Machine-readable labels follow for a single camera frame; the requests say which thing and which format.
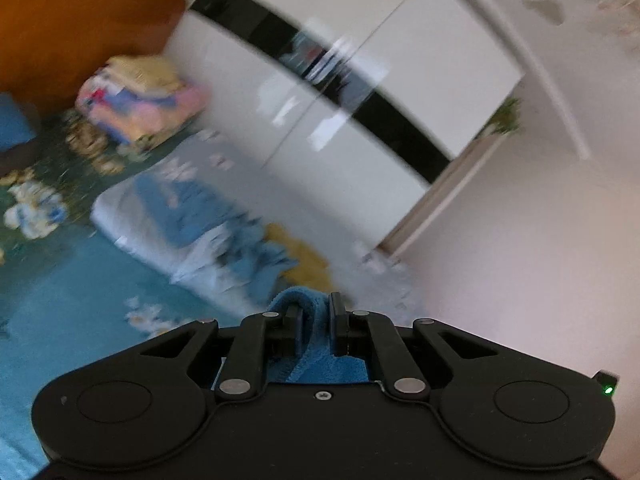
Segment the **blue fleece garment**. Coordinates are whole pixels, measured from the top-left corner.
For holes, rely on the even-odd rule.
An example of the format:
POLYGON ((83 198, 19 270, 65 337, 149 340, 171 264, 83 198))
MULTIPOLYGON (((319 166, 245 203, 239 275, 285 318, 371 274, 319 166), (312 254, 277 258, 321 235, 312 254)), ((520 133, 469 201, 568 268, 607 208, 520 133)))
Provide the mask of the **blue fleece garment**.
POLYGON ((280 292, 267 311, 283 312, 288 304, 303 310, 303 353, 297 359, 270 363, 267 385, 348 385, 369 380, 363 360, 334 356, 332 352, 329 295, 306 287, 291 287, 280 292))

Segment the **white pale blue garment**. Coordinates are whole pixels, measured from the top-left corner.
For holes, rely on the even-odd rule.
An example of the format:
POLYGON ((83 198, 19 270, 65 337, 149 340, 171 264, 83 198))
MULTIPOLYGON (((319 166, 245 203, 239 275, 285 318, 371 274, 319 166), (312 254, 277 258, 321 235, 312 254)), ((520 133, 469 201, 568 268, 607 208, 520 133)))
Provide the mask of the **white pale blue garment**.
POLYGON ((172 284, 201 280, 213 292, 226 292, 248 284, 247 278, 239 278, 231 264, 225 263, 231 246, 231 232, 223 223, 210 229, 186 248, 186 255, 172 272, 172 284))

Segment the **light blue shirt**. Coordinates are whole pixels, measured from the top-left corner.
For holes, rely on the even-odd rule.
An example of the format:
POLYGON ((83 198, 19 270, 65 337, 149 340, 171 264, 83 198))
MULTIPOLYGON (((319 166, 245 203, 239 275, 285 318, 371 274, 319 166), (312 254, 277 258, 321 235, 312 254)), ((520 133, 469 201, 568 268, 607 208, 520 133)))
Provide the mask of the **light blue shirt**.
POLYGON ((240 288, 254 304, 269 304, 280 274, 296 265, 283 246, 265 240, 262 220, 197 180, 169 181, 142 174, 134 179, 134 188, 165 242, 181 252, 177 266, 190 244, 224 223, 231 232, 224 262, 239 278, 248 279, 240 288))

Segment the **teal floral bed sheet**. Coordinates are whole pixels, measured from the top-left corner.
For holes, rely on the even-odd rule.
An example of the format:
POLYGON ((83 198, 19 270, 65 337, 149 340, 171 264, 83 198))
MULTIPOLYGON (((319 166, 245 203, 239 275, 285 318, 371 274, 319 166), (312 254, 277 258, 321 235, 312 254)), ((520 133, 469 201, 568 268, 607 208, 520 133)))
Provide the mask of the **teal floral bed sheet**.
POLYGON ((39 240, 3 228, 1 247, 1 475, 32 478, 47 463, 32 431, 38 391, 70 370, 146 339, 126 320, 129 310, 160 309, 180 324, 214 318, 223 326, 239 315, 170 284, 168 278, 122 252, 90 220, 94 200, 109 186, 168 155, 185 136, 169 141, 122 174, 101 176, 68 148, 75 112, 46 120, 40 131, 36 178, 61 193, 68 217, 39 240))

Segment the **white glossy sliding wardrobe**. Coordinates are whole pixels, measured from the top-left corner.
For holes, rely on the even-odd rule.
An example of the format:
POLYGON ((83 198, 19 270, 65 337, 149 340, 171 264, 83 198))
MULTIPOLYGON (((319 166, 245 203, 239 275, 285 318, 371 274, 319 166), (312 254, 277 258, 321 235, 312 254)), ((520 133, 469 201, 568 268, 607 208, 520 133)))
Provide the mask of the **white glossy sliding wardrobe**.
POLYGON ((166 51, 203 122, 372 247, 523 76, 465 0, 191 0, 166 51))

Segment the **green plant on wardrobe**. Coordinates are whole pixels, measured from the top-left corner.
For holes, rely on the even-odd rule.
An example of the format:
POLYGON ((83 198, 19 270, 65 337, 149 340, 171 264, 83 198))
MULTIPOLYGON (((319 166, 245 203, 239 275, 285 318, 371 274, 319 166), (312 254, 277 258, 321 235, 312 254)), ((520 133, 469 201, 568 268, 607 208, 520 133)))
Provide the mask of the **green plant on wardrobe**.
POLYGON ((484 136, 510 136, 521 127, 521 100, 509 96, 488 119, 480 132, 484 136))

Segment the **folded colourful cartoon blanket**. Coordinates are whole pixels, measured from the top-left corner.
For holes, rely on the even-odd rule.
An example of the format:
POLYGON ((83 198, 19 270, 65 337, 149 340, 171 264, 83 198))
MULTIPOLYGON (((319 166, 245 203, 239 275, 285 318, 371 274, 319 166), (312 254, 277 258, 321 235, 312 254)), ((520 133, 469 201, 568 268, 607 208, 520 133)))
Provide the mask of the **folded colourful cartoon blanket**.
POLYGON ((84 82, 75 106, 120 144, 160 144, 201 114, 210 100, 209 88, 180 74, 182 87, 174 92, 141 93, 112 78, 105 66, 84 82))

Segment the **pale yellow folded cloth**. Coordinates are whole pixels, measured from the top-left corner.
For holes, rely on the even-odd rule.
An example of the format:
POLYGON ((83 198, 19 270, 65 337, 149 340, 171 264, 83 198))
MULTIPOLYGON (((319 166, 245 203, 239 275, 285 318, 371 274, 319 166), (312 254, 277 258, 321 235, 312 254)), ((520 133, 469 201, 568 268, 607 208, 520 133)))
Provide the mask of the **pale yellow folded cloth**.
POLYGON ((112 56, 105 71, 135 92, 171 93, 182 87, 176 66, 161 55, 112 56))

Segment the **orange wooden headboard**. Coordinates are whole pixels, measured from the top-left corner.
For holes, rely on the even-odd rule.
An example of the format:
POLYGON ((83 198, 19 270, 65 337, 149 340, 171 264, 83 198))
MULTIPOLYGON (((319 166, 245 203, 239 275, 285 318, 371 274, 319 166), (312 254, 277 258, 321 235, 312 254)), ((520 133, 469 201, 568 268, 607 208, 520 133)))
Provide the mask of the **orange wooden headboard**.
POLYGON ((116 55, 159 54, 186 0, 1 0, 1 89, 43 116, 116 55))

